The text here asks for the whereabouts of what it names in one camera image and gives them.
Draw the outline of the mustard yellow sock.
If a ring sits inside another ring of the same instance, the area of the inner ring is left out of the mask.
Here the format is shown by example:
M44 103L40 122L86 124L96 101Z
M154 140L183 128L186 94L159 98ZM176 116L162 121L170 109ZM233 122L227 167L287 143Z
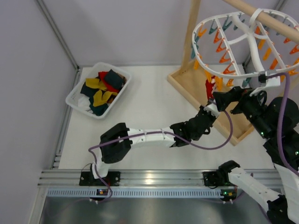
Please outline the mustard yellow sock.
M93 96L93 103L94 107L102 106L104 104L111 104L114 99L117 97L117 92L111 91L97 91Z
M99 78L87 78L85 84L91 89L107 90L106 85Z

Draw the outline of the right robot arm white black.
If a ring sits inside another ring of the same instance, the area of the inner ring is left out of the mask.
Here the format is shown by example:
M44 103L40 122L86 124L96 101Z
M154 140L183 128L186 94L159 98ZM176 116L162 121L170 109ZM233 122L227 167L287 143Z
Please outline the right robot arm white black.
M231 114L244 114L260 136L263 147L278 171L284 194L267 188L248 175L235 161L223 163L216 170L216 186L233 184L246 192L266 212L273 224L299 222L299 108L287 97L278 97L266 104L267 93L253 94L251 89L234 87L228 92L215 92L218 111L236 102Z

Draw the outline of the navy patterned sock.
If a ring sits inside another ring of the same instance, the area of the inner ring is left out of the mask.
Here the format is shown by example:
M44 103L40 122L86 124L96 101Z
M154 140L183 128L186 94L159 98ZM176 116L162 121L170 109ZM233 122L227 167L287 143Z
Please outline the navy patterned sock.
M90 88L88 86L86 86L86 84L84 83L82 88L81 88L81 91L80 93L91 98L94 96L94 94L97 92L98 90L97 89L93 89L93 88Z

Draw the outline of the dark navy sock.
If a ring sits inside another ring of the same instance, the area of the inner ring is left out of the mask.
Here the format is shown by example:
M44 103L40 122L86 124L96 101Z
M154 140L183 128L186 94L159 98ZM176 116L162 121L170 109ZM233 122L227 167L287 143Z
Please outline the dark navy sock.
M110 70L104 77L107 84L112 86L114 89L120 90L124 84L124 79L113 70Z

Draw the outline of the red thin sock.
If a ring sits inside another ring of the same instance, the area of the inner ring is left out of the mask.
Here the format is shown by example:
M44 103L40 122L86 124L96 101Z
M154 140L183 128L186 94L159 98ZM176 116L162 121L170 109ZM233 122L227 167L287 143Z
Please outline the red thin sock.
M207 79L205 82L207 100L214 100L215 83L215 76L212 76L210 81Z

